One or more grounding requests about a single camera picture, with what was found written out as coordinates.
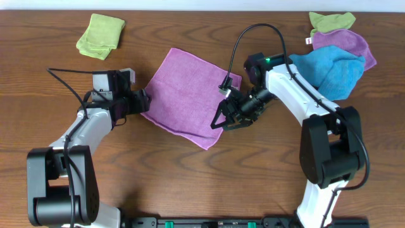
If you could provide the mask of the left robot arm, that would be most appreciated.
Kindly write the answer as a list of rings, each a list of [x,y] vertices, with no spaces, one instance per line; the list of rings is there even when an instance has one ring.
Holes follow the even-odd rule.
[[[101,203],[92,154],[119,119],[149,110],[145,90],[90,91],[57,141],[27,155],[28,219],[34,226],[121,227],[120,209]]]

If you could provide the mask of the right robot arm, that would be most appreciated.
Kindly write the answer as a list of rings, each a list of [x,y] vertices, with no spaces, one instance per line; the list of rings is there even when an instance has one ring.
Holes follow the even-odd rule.
[[[367,227],[367,220],[332,218],[339,194],[362,187],[370,173],[358,111],[323,98],[284,54],[250,55],[244,70],[252,89],[242,94],[226,76],[219,86],[225,99],[218,105],[212,129],[248,127],[275,98],[301,125],[299,161],[307,178],[303,199],[293,217],[271,217],[263,227]]]

